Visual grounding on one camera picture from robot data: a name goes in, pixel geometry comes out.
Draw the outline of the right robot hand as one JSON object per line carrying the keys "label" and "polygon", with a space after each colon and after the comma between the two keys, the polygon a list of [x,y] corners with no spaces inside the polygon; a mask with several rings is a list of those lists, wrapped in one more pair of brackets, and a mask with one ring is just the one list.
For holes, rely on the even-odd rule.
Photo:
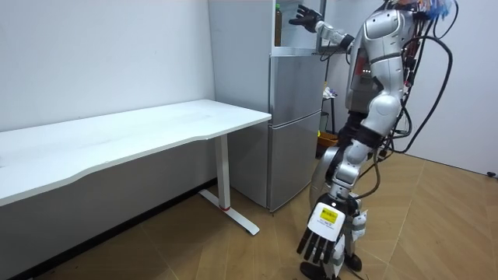
{"label": "right robot hand", "polygon": [[303,26],[308,32],[316,33],[316,26],[323,21],[322,14],[314,9],[310,9],[305,5],[298,5],[296,16],[289,20],[289,24],[294,26]]}

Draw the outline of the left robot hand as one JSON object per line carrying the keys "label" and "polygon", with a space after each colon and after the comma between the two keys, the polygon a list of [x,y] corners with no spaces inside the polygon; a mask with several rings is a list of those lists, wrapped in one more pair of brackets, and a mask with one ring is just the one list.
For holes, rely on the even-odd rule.
{"label": "left robot hand", "polygon": [[332,205],[318,202],[296,252],[315,264],[321,261],[323,264],[341,266],[345,254],[344,224],[343,212]]}

